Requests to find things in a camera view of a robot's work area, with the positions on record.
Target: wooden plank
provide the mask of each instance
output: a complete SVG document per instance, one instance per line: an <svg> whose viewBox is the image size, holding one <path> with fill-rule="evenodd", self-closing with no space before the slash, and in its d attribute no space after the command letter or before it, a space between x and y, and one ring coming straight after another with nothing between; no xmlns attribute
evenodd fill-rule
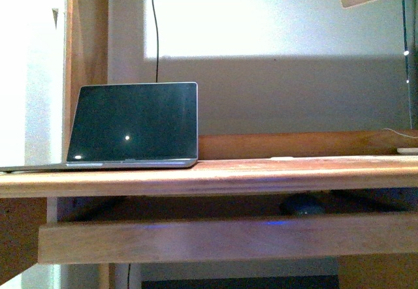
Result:
<svg viewBox="0 0 418 289"><path fill-rule="evenodd" d="M417 184L418 156L208 160L181 170L0 175L0 197L263 194Z"/></svg>
<svg viewBox="0 0 418 289"><path fill-rule="evenodd" d="M338 259L341 289L418 288L418 254L342 256Z"/></svg>
<svg viewBox="0 0 418 289"><path fill-rule="evenodd" d="M46 199L0 199L0 284L37 263Z"/></svg>
<svg viewBox="0 0 418 289"><path fill-rule="evenodd" d="M99 264L99 289L115 289L115 264Z"/></svg>
<svg viewBox="0 0 418 289"><path fill-rule="evenodd" d="M67 0L63 159L83 85L107 83L108 0Z"/></svg>
<svg viewBox="0 0 418 289"><path fill-rule="evenodd" d="M208 262L418 252L418 214L53 224L42 264Z"/></svg>
<svg viewBox="0 0 418 289"><path fill-rule="evenodd" d="M416 130L401 133L418 136ZM199 157L204 160L390 155L399 147L418 147L418 139L389 130L199 137Z"/></svg>

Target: black cable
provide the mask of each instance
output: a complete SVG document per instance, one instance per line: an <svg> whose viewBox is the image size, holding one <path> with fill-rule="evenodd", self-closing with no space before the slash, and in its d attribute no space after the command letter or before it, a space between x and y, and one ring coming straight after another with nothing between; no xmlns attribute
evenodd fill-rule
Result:
<svg viewBox="0 0 418 289"><path fill-rule="evenodd" d="M408 40L406 33L406 11L405 11L405 0L402 0L402 23L404 24L404 51L408 50ZM409 77L409 64L408 56L405 55L405 70L406 76Z"/></svg>
<svg viewBox="0 0 418 289"><path fill-rule="evenodd" d="M402 23L404 24L404 51L408 51L408 33L406 29L406 6L405 0L402 0ZM405 55L405 73L408 84L408 109L410 112L410 129L413 128L412 104L411 104L411 85L410 85L410 62L408 55Z"/></svg>
<svg viewBox="0 0 418 289"><path fill-rule="evenodd" d="M158 82L158 64L159 64L159 35L158 35L158 24L157 24L157 15L155 14L155 6L154 0L152 2L152 12L154 14L154 22L155 22L155 31L157 32L157 66L155 69L155 82Z"/></svg>
<svg viewBox="0 0 418 289"><path fill-rule="evenodd" d="M129 263L128 265L128 279L127 279L127 287L129 289L129 279L130 279L130 275L131 275L131 263Z"/></svg>

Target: white wall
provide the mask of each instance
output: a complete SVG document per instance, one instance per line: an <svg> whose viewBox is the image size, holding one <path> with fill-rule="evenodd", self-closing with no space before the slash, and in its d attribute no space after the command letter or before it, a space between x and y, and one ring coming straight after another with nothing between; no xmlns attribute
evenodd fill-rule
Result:
<svg viewBox="0 0 418 289"><path fill-rule="evenodd" d="M154 81L149 1L110 0L109 83ZM159 79L199 83L201 134L409 127L400 0L351 10L338 0L155 7Z"/></svg>
<svg viewBox="0 0 418 289"><path fill-rule="evenodd" d="M0 0L0 14L0 166L57 162L65 0ZM37 264L6 288L59 288L59 266Z"/></svg>

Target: wooden frame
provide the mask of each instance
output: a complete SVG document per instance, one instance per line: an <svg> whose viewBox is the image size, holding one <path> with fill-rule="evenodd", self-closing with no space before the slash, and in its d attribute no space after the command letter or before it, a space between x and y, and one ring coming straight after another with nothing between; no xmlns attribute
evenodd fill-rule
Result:
<svg viewBox="0 0 418 289"><path fill-rule="evenodd" d="M69 133L71 130L71 121L75 111L76 97L79 88L82 85L89 84L103 84L107 79L107 33L108 33L108 0L67 0L67 55L65 67L65 115L64 115L64 149L68 146ZM408 131L408 133L416 135L415 131ZM311 133L311 134L280 134L280 135L255 135L255 136L203 136L200 139L201 158L204 159L265 159L270 157L314 157L324 155L388 155L395 154L397 147L417 147L417 140L405 139L388 131L379 132L333 132L333 133ZM289 162L284 160L284 166L289 169ZM263 175L259 174L258 187L250 188L254 185L254 172L248 170L241 170L243 174L236 174L237 178L228 179L224 175L223 186L216 191L218 172L226 172L226 170L240 169L239 162L227 162L224 169L212 169L211 173L205 174L201 171L199 178L201 181L210 179L211 186L204 188L201 194L249 194L251 191L260 192L262 189L260 179ZM247 169L256 169L258 166L254 162L251 164L244 164ZM342 168L341 166L333 168L318 167L314 172L316 175L309 173L308 169L302 169L294 174L287 174L286 176L294 177L288 183L285 181L277 181L285 174L277 172L277 167L274 168L276 174L276 184L286 185L282 188L279 185L274 187L272 192L288 192L294 190L322 190L322 189L346 189L351 188L370 188L370 187L416 187L417 172L415 161L403 169L399 165L378 167L363 165L357 168L357 171L350 168ZM268 168L263 170L265 174L271 172ZM188 174L178 178L178 183L189 178L193 170ZM115 187L110 185L109 177L111 174L101 174L103 178L90 177L86 174L73 175L57 175L57 174L40 174L40 175L0 175L0 192L1 196L19 197L19 196L89 196L89 195L113 195L113 194L146 194L147 179L151 174L139 173L133 175L130 173L124 174L120 186ZM315 187L312 181L319 181L321 186ZM162 184L165 180L159 179L158 182ZM241 184L238 190L232 190L231 185ZM192 188L189 187L187 191L165 191L165 194L187 194ZM136 260L137 262L148 262L158 259L157 254L160 254L160 260L171 260L169 258L169 251L164 249L166 245L168 249L173 247L169 236L176 237L182 235L184 232L191 234L194 232L199 238L194 239L193 242L185 245L189 250L187 253L177 253L174 260L219 260L226 259L221 253L208 253L202 249L206 246L206 241L211 242L210 239L216 241L215 232L226 235L226 231L232 225L235 233L233 236L223 240L227 240L227 245L232 247L231 257L233 259L250 259L253 257L306 257L306 256L323 256L323 255L341 255L341 254L370 254L382 252L417 252L417 214L371 214L371 215L336 215L331 217L317 217L312 219L291 219L294 224L293 230L299 237L308 236L306 243L295 243L295 234L286 234L283 226L280 225L264 225L267 221L265 219L239 219L237 221L203 221L190 222L184 226L182 223L170 223L161 230L149 229L143 222L141 223L117 223L111 222L106 224L53 224L43 226L40 230L40 261L41 262L128 262ZM333 236L330 231L335 227L340 227L341 232ZM265 241L268 244L268 249L272 254L255 255L246 252L248 245L257 244L259 233L249 232L240 237L241 232L245 232L251 227L260 227ZM274 230L275 234L281 236L282 242L287 246L281 250L281 244L277 240L268 238L270 228ZM97 232L105 231L105 234L96 234ZM73 238L74 236L86 237L83 244L80 239ZM106 239L105 235L114 236L113 240ZM112 256L107 257L100 249L97 251L89 251L86 247L94 245L96 237L99 236L100 242L98 245L110 247ZM338 236L346 238L345 240L350 244L350 247L344 247L338 241ZM141 238L141 243L137 243L137 238ZM126 242L126 247L115 247L115 241ZM325 241L329 241L330 245L325 245ZM129 254L128 250L138 250L139 247L147 246L147 252L143 255L139 252ZM320 245L319 250L315 252L316 245ZM152 253L151 250L157 249L157 252ZM307 252L301 253L301 249L308 249Z"/></svg>

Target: sunlight on wall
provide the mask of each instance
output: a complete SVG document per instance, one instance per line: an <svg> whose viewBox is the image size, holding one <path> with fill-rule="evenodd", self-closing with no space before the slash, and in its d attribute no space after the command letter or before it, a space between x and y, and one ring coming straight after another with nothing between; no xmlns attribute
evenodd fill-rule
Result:
<svg viewBox="0 0 418 289"><path fill-rule="evenodd" d="M0 0L0 166L61 159L64 3Z"/></svg>
<svg viewBox="0 0 418 289"><path fill-rule="evenodd" d="M2 284L0 289L20 289L22 287L22 275L13 277L8 282Z"/></svg>
<svg viewBox="0 0 418 289"><path fill-rule="evenodd" d="M156 57L145 0L145 57ZM161 57L376 55L403 52L400 0L343 9L339 0L155 0Z"/></svg>

